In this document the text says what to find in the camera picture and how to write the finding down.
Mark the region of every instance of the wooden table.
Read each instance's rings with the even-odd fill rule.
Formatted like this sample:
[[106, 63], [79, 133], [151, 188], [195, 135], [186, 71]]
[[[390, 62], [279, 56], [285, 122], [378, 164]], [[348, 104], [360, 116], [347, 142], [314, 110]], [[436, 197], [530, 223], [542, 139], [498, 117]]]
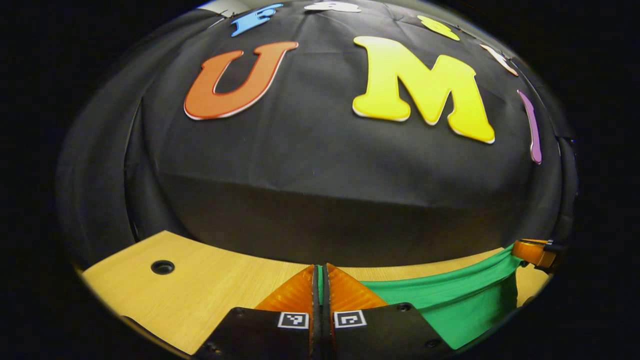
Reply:
[[[450, 272], [478, 263], [502, 248], [437, 263], [343, 269], [360, 281], [385, 281]], [[151, 271], [168, 260], [170, 274]], [[180, 350], [194, 354], [230, 309], [255, 307], [308, 264], [288, 263], [212, 247], [163, 231], [102, 260], [83, 278], [116, 314]], [[531, 265], [516, 271], [518, 306], [543, 286], [548, 275]]]

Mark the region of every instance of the black fabric backdrop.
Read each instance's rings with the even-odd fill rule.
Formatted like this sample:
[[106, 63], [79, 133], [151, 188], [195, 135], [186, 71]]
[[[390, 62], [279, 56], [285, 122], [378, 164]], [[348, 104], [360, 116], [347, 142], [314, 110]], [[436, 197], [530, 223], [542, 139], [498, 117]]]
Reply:
[[[303, 9], [312, 3], [284, 3], [234, 38], [233, 19], [211, 26], [221, 18], [193, 10], [120, 61], [60, 156], [60, 220], [81, 266], [164, 229], [254, 256], [338, 266], [441, 261], [559, 234], [562, 169], [547, 110], [555, 105], [541, 102], [525, 78], [531, 71], [506, 72], [454, 24], [459, 42], [426, 29], [416, 15], [428, 13], [366, 0], [352, 1], [360, 13]], [[351, 101], [367, 86], [367, 53], [353, 43], [361, 35], [397, 40], [428, 67], [445, 54], [474, 68], [495, 143], [453, 133], [451, 97], [438, 124], [427, 125], [402, 85], [407, 121], [355, 115]], [[216, 89], [232, 91], [253, 67], [253, 50], [279, 41], [300, 45], [260, 101], [227, 119], [186, 116], [184, 98], [205, 60], [244, 51]], [[536, 110], [541, 165], [531, 161], [516, 90]], [[566, 128], [561, 115], [555, 123]]]

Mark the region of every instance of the letter u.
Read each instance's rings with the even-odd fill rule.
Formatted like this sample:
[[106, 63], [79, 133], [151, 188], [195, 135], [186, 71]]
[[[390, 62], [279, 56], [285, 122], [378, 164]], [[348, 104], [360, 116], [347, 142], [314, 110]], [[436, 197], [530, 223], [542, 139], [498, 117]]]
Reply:
[[287, 50], [297, 42], [275, 42], [258, 46], [259, 55], [242, 86], [225, 94], [216, 93], [216, 85], [229, 64], [243, 55], [241, 50], [217, 55], [202, 64], [202, 71], [184, 100], [184, 112], [194, 120], [229, 117], [258, 101], [269, 89]]

